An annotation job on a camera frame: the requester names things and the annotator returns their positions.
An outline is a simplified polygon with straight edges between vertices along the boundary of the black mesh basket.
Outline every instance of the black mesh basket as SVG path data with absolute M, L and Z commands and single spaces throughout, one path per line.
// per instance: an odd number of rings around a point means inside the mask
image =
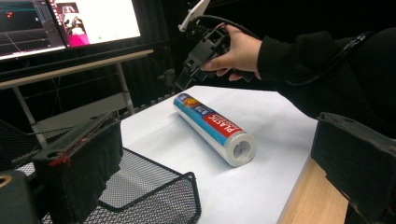
M 69 130 L 28 134 L 1 122 L 0 152 L 8 154 L 1 155 L 0 168 L 30 175 L 35 171 L 31 158 Z M 200 215 L 193 173 L 180 174 L 125 148 L 120 170 L 106 182 L 99 205 L 84 223 L 196 223 Z M 52 223 L 50 213 L 41 222 Z

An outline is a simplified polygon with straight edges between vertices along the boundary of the red label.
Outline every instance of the red label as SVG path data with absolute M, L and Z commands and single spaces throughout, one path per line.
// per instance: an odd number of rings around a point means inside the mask
M 233 133 L 242 131 L 236 124 L 217 113 L 210 113 L 203 116 L 202 119 L 227 138 Z

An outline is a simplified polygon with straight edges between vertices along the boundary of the monitor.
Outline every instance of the monitor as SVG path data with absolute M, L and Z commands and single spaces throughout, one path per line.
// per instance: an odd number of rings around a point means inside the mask
M 64 49 L 45 0 L 0 0 L 0 61 Z
M 132 0 L 48 0 L 67 47 L 139 37 Z

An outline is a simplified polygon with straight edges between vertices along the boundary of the desk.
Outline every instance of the desk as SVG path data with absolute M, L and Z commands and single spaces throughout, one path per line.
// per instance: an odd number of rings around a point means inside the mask
M 284 211 L 281 224 L 344 224 L 347 199 L 326 179 L 324 170 L 309 160 Z
M 253 134 L 256 157 L 241 167 L 230 166 L 176 112 L 174 97 L 124 119 L 123 145 L 182 174 L 195 173 L 199 223 L 298 223 L 293 218 L 300 214 L 294 209 L 302 198 L 298 187 L 305 189 L 311 178 L 320 177 L 320 172 L 310 174 L 318 170 L 310 160 L 317 121 L 277 92 L 203 86 L 185 92 Z

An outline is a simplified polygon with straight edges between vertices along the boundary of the plastic wrap roll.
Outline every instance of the plastic wrap roll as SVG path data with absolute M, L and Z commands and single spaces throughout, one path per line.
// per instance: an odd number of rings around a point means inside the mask
M 187 93 L 175 98 L 174 108 L 231 166 L 253 160 L 257 148 L 254 137 L 215 110 Z

